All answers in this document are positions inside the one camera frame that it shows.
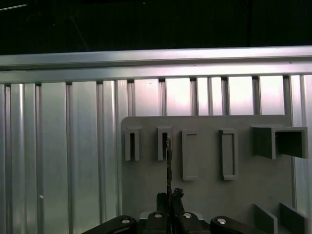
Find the thin metal rod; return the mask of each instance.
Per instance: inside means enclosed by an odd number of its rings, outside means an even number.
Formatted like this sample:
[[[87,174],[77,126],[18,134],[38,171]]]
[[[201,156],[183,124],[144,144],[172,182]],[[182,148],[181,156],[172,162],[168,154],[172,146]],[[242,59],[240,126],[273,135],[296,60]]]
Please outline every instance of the thin metal rod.
[[[28,4],[22,4],[22,5],[0,8],[0,11],[12,10],[12,9],[21,8],[21,7],[25,7],[25,6],[28,6]]]

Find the gray panel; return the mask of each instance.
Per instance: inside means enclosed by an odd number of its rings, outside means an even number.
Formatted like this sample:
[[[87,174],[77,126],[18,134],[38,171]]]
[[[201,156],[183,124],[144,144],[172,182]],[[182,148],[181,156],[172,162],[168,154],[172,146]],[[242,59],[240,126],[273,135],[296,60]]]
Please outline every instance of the gray panel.
[[[105,218],[118,214],[115,82],[103,82]]]
[[[80,234],[99,224],[96,82],[74,82],[70,100],[73,232]]]
[[[262,115],[284,115],[284,88],[282,76],[260,77]]]
[[[197,78],[198,115],[209,115],[208,78]]]
[[[253,204],[260,204],[278,216],[280,202],[292,203],[291,157],[276,160],[252,155],[250,125],[284,124],[291,126],[288,116],[198,116],[198,117],[128,117],[127,128],[142,126],[139,162],[123,160],[123,210],[138,217],[141,212],[156,208],[156,194],[166,191],[166,162],[157,159],[157,126],[172,126],[172,187],[184,190],[185,210],[195,210],[205,220],[223,214],[239,222],[254,224]],[[234,128],[238,141],[239,178],[224,181],[220,169],[219,129]],[[181,131],[195,130],[198,150],[189,159],[196,162],[198,179],[184,181]]]
[[[127,81],[118,80],[116,86],[116,114],[117,114],[117,177],[118,177],[118,214],[122,214],[122,134],[121,122],[128,116]]]
[[[166,97],[168,116],[192,115],[189,78],[166,79]]]
[[[212,90],[212,114],[214,116],[223,115],[222,107],[222,84],[221,77],[212,77],[211,90]]]
[[[6,233],[5,86],[0,85],[0,233]]]
[[[230,113],[253,115],[253,83],[251,77],[229,77]]]
[[[13,233],[26,233],[25,85],[11,85]]]
[[[69,233],[66,85],[42,84],[43,232]]]
[[[136,116],[159,116],[158,79],[135,80]]]
[[[25,178],[27,233],[37,228],[36,86],[25,85]]]

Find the vertical metal slat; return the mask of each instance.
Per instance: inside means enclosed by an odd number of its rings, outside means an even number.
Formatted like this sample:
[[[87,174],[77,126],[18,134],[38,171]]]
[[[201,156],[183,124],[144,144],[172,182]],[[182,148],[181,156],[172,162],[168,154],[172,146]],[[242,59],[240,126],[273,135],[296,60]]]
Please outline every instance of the vertical metal slat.
[[[103,82],[102,96],[104,126],[104,202],[106,206],[103,212],[105,212],[105,219],[107,221],[116,217],[118,214],[116,94],[114,81]]]
[[[284,115],[284,88],[282,76],[260,77],[262,115]]]
[[[230,114],[253,115],[253,82],[251,77],[229,77]]]
[[[26,233],[25,85],[11,85],[13,233]]]
[[[221,77],[211,77],[210,82],[212,97],[211,115],[221,116],[223,115]]]
[[[0,85],[0,233],[6,232],[5,86]]]
[[[166,97],[168,116],[192,115],[189,78],[166,79]]]
[[[99,224],[96,82],[74,82],[70,100],[73,232],[80,234]]]
[[[127,81],[118,80],[116,86],[116,124],[117,124],[117,177],[118,177],[118,209],[122,213],[122,181],[121,181],[121,160],[122,160],[122,135],[121,122],[128,116],[128,90]]]
[[[69,233],[66,85],[42,84],[43,231]]]
[[[292,125],[302,127],[302,92],[301,77],[291,76],[291,102],[292,102]],[[303,214],[308,214],[309,194],[307,187],[307,163],[305,159],[295,157],[295,190],[296,190],[296,209]]]
[[[37,231],[36,86],[25,85],[25,178],[27,233]]]
[[[159,116],[158,79],[135,80],[136,116]]]
[[[209,115],[208,78],[197,78],[198,115]]]
[[[309,130],[312,129],[312,94],[311,94],[311,88],[312,88],[312,76],[304,76],[303,78],[303,85],[304,85],[304,124],[306,127],[308,127]],[[312,142],[312,131],[308,130],[308,142]],[[308,201],[307,201],[307,215],[311,217],[312,215],[312,144],[308,144],[308,153],[309,153],[309,160],[306,160],[306,166],[307,166],[307,189],[308,189]]]

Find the gray bracket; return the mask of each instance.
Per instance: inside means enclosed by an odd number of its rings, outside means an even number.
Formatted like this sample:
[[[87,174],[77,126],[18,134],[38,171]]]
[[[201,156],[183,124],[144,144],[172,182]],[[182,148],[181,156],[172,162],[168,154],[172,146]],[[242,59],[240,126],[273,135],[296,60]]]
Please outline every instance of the gray bracket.
[[[222,175],[224,180],[238,178],[238,139],[234,129],[220,129]]]
[[[276,159],[276,155],[308,158],[307,128],[252,126],[253,154]]]

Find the corrugated metal wall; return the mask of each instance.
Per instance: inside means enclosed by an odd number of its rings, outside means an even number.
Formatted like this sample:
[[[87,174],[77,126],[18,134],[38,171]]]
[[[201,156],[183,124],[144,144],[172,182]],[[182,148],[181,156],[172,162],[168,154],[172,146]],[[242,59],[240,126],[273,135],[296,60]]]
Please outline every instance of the corrugated metal wall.
[[[312,127],[311,87],[309,76],[0,85],[0,233],[79,234],[118,215],[126,116],[292,114]]]

